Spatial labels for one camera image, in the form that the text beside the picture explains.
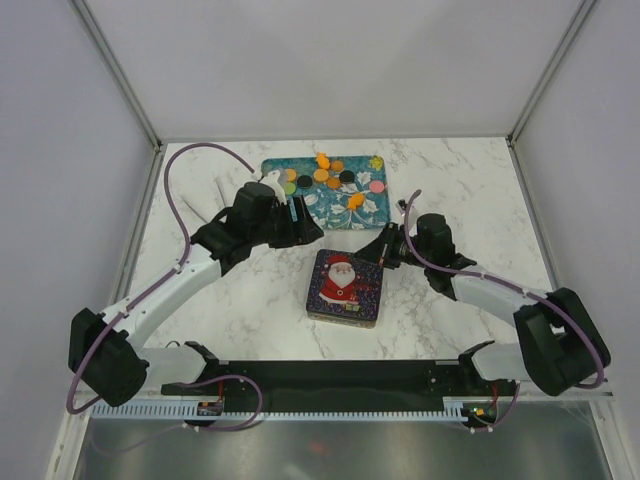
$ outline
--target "marble surface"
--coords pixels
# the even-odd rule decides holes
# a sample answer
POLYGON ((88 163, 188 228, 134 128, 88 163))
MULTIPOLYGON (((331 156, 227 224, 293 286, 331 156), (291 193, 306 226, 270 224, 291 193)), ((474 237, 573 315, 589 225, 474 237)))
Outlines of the marble surface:
MULTIPOLYGON (((421 213, 446 216, 458 250, 487 269, 536 288, 549 280, 516 174, 502 138, 225 143, 259 170, 269 157, 382 156, 392 205, 416 189, 421 213)), ((167 148, 165 162, 183 144, 167 148)), ((170 186, 189 231, 231 203, 250 175, 223 152, 199 148, 172 168, 170 186), (215 179, 221 186, 219 190, 215 179)), ((395 209, 394 221, 399 221, 395 209)), ((254 249, 248 261, 196 294, 149 339, 195 340, 222 359, 452 358, 487 339, 515 341, 515 330, 469 305, 430 290, 419 268, 385 271, 382 305, 372 330, 307 318, 305 301, 320 248, 353 251, 378 230, 326 232, 305 247, 254 249)), ((133 288, 167 268, 182 237, 160 180, 134 273, 133 288)))

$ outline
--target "santa claus tin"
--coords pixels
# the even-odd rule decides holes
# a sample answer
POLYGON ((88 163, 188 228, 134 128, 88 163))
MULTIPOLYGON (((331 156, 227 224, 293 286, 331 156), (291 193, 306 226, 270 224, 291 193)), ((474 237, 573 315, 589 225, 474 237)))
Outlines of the santa claus tin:
POLYGON ((373 328, 378 319, 383 268, 336 250, 320 250, 307 296, 310 318, 373 328))

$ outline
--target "blue tray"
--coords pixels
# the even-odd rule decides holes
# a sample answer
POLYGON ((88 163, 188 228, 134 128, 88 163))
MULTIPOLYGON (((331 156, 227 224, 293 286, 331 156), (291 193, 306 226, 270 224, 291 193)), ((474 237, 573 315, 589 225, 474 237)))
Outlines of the blue tray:
MULTIPOLYGON (((341 160, 345 170, 355 174, 353 183, 345 183, 338 189, 327 187, 326 183, 314 180, 311 188, 297 188, 294 195, 303 195, 309 212, 316 223, 324 230, 364 230, 381 228, 390 221, 389 195, 387 188, 382 193, 372 193, 367 187, 374 180, 380 180, 387 185, 387 175, 384 160, 377 155, 353 157, 328 157, 329 160, 341 160), (347 209, 349 198, 362 192, 365 195, 364 204, 357 210, 347 209)), ((315 157, 299 158, 269 158, 262 162, 262 173, 282 170, 281 179, 286 179, 284 170, 292 168, 298 177, 309 175, 318 169, 315 157)))

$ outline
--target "yellow disc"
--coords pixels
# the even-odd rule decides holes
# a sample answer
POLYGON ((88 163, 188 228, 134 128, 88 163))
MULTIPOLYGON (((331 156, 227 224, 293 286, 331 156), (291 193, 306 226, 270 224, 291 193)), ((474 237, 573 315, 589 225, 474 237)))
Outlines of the yellow disc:
POLYGON ((329 188, 340 188, 340 185, 342 185, 342 183, 340 182, 340 179, 338 177, 331 177, 329 180, 327 180, 327 187, 329 188))
POLYGON ((329 172, 327 170, 324 170, 323 168, 319 168, 318 170, 313 172, 313 178, 316 179, 316 182, 326 182, 329 178, 329 172))
POLYGON ((287 182, 293 182, 298 176, 293 168, 287 168, 285 171, 287 172, 287 182))
POLYGON ((342 170, 344 170, 344 163, 342 163, 342 161, 340 160, 334 160, 333 162, 331 162, 331 170, 333 170, 334 172, 341 172, 342 170))

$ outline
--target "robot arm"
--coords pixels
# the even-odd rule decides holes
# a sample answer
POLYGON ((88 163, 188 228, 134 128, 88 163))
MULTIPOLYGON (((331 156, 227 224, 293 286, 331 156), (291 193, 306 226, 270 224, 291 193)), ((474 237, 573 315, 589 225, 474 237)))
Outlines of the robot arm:
POLYGON ((404 227, 395 223, 387 224, 356 257, 385 268, 397 268, 402 263, 422 267, 436 292, 479 307, 515 327, 518 344, 485 342, 460 356, 460 362, 467 362, 482 379, 532 380, 543 392, 556 396, 596 373, 585 342, 542 302, 550 302, 568 314, 593 345, 602 365, 611 363, 606 345, 572 290, 536 291, 487 272, 456 253, 451 229, 442 215, 420 216, 411 242, 417 253, 436 268, 424 268, 407 244, 404 227), (553 328, 564 332, 556 333, 553 328))
POLYGON ((199 345, 171 349, 143 348, 149 336, 185 301, 247 259, 253 247, 306 245, 323 236, 302 197, 285 201, 277 184, 249 182, 236 194, 233 206, 191 237, 186 256, 177 264, 95 314, 79 312, 71 325, 69 367, 77 372, 99 335, 112 328, 82 373, 82 380, 111 406, 131 399, 142 387, 193 381, 205 360, 199 345))

